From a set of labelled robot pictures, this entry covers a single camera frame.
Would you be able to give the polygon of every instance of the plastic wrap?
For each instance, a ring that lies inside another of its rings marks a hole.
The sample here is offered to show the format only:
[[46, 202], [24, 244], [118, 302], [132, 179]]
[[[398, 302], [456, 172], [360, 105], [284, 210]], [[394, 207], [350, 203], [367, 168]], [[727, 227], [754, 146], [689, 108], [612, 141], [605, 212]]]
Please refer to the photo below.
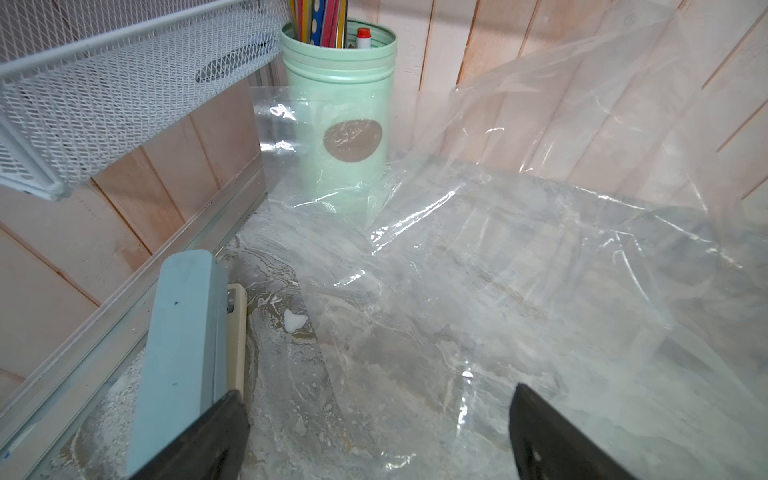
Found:
[[376, 96], [252, 90], [270, 234], [358, 478], [514, 478], [518, 382], [638, 478], [768, 467], [768, 243], [740, 227], [674, 11], [598, 24], [444, 103], [393, 92], [386, 165], [336, 187], [354, 211], [311, 195], [305, 129]]

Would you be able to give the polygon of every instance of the colored pencil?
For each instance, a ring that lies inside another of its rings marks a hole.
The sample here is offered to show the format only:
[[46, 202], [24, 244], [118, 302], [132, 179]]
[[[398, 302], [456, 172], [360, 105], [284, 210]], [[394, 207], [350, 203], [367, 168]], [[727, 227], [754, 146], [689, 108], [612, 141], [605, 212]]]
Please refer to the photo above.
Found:
[[304, 11], [303, 3], [305, 0], [296, 0], [296, 40], [302, 41], [301, 39], [301, 13]]
[[320, 45], [323, 36], [323, 15], [326, 12], [326, 0], [313, 0], [312, 35], [310, 43]]
[[299, 37], [299, 19], [296, 16], [296, 0], [290, 0], [291, 22], [293, 23], [293, 37]]
[[334, 45], [334, 22], [338, 12], [339, 0], [326, 0], [326, 14], [323, 18], [323, 36], [320, 45], [323, 47], [333, 47]]
[[304, 0], [302, 17], [302, 40], [304, 43], [310, 43], [310, 30], [312, 28], [312, 0]]
[[346, 31], [346, 0], [341, 0], [339, 3], [339, 13], [336, 17], [336, 48], [344, 48], [344, 33]]

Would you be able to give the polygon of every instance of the wire mesh shelf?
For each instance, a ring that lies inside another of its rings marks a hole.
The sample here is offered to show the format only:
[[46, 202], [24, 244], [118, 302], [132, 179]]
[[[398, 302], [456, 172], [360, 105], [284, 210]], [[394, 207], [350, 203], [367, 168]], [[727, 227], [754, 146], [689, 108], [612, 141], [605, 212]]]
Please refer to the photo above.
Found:
[[275, 58], [288, 18], [285, 0], [0, 5], [0, 184], [66, 196]]

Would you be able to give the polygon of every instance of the mint green canister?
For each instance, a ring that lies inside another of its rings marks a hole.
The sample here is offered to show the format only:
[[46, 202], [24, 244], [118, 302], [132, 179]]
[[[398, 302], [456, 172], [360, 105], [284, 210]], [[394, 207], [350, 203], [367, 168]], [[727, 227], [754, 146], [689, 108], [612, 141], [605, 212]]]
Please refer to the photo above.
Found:
[[337, 213], [361, 212], [377, 203], [389, 139], [389, 98], [395, 73], [395, 33], [381, 25], [348, 20], [348, 41], [370, 28], [372, 48], [324, 48], [293, 38], [280, 41], [288, 85], [303, 101], [296, 131], [304, 193]]

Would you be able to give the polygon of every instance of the white powder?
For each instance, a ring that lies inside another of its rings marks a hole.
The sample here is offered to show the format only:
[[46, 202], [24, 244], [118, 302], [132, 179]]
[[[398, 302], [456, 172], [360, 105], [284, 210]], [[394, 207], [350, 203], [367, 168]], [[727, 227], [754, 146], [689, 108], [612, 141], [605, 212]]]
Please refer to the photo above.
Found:
[[286, 309], [285, 313], [283, 314], [283, 327], [285, 327], [286, 332], [288, 333], [296, 332], [298, 329], [304, 326], [307, 318], [309, 317], [306, 315], [296, 315], [294, 312]]

